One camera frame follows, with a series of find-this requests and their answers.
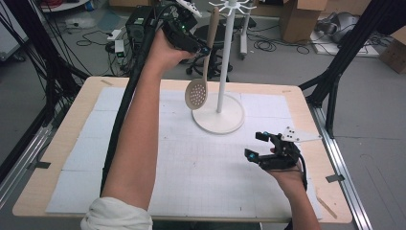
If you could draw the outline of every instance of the wooden table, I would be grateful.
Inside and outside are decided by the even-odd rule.
[[[104,87],[125,87],[128,79],[89,78],[80,90],[75,102],[60,125],[53,141],[41,161],[51,162],[49,169],[35,169],[21,196],[13,207],[20,217],[78,217],[79,215],[49,214],[45,210],[52,197],[59,173],[73,149],[82,127]],[[185,90],[188,80],[162,80],[161,89]],[[218,82],[208,82],[215,92]],[[317,133],[317,127],[308,110],[302,90],[297,86],[227,83],[226,90],[238,93],[283,95],[288,103],[295,128]],[[348,223],[352,221],[349,206],[338,182],[328,183],[327,176],[334,175],[322,141],[301,143],[306,152],[306,164],[311,174],[317,200],[322,209],[320,222]]]

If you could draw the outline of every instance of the forearm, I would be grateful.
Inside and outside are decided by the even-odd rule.
[[[144,67],[101,196],[147,209],[155,182],[162,75],[151,64]]]
[[[294,230],[317,230],[320,229],[313,207],[308,199],[304,188],[298,188],[294,194],[287,195],[292,210]]]

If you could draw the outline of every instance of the power strip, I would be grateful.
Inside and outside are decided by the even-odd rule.
[[[111,34],[111,36],[107,37],[107,40],[109,41],[113,41],[115,39],[117,39],[117,37],[122,33],[122,30],[114,30]]]

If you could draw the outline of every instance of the round white base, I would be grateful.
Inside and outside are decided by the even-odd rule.
[[[245,120],[241,103],[224,94],[221,113],[217,113],[217,101],[218,94],[209,94],[201,108],[192,110],[194,121],[201,128],[214,134],[227,134],[239,129]]]

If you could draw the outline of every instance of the cardboard box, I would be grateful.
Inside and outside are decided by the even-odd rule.
[[[112,7],[136,7],[141,6],[152,6],[154,4],[153,0],[109,0],[109,4]]]
[[[406,44],[394,39],[379,59],[398,74],[406,74]]]
[[[326,4],[327,0],[286,0],[279,21],[282,40],[306,44]]]
[[[254,0],[253,6],[256,8],[251,10],[251,15],[280,17],[282,14],[282,6],[261,4],[259,0]]]
[[[406,26],[393,33],[392,37],[406,45]]]

